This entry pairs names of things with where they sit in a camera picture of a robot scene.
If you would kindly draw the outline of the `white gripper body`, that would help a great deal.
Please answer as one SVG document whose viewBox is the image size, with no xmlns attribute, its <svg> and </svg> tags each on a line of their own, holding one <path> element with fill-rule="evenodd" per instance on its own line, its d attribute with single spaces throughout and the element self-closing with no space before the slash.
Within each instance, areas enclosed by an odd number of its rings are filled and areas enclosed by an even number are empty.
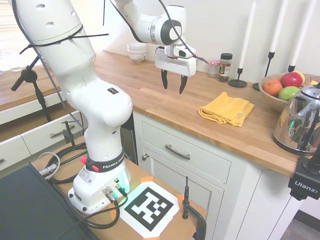
<svg viewBox="0 0 320 240">
<path fill-rule="evenodd" d="M 197 61 L 193 56 L 189 58 L 170 58 L 161 48 L 155 51 L 155 66 L 158 69 L 187 77 L 195 75 L 197 71 Z"/>
</svg>

